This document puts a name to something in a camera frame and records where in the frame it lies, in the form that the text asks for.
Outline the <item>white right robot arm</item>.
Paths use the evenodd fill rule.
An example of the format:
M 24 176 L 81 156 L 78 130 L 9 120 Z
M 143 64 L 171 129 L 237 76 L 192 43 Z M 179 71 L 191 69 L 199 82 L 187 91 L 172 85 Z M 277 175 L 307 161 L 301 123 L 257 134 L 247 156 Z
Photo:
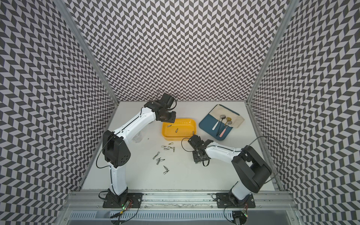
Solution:
M 239 177 L 229 192 L 234 200 L 244 200 L 250 194 L 258 193 L 272 174 L 270 166 L 250 145 L 243 148 L 227 147 L 213 140 L 203 141 L 198 135 L 193 135 L 187 142 L 193 148 L 195 161 L 217 159 L 234 167 Z

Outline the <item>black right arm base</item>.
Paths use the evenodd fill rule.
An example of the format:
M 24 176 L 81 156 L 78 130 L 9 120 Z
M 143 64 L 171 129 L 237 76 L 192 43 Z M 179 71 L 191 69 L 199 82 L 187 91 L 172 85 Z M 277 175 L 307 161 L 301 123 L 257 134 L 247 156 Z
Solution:
M 244 199 L 238 199 L 231 191 L 228 193 L 218 192 L 215 193 L 214 201 L 220 209 L 245 208 L 246 206 L 248 209 L 253 209 L 256 207 L 252 194 L 246 195 Z

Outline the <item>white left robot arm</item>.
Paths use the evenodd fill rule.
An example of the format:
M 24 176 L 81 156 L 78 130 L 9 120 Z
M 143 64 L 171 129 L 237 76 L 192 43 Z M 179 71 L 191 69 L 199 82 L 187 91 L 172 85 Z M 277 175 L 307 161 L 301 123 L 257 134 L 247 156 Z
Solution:
M 102 154 L 110 171 L 110 192 L 120 196 L 126 192 L 126 164 L 130 160 L 129 143 L 147 125 L 154 121 L 174 123 L 177 100 L 164 93 L 160 99 L 150 100 L 144 104 L 140 112 L 123 126 L 103 134 Z

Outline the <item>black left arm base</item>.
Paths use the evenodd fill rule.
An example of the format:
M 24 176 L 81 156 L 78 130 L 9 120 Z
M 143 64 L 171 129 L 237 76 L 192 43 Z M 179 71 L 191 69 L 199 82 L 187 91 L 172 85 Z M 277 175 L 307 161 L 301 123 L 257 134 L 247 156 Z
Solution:
M 132 209 L 138 209 L 143 200 L 143 193 L 129 193 L 128 188 L 120 195 L 114 194 L 110 189 L 107 190 L 103 202 L 103 208 L 120 209 L 130 202 L 129 206 Z

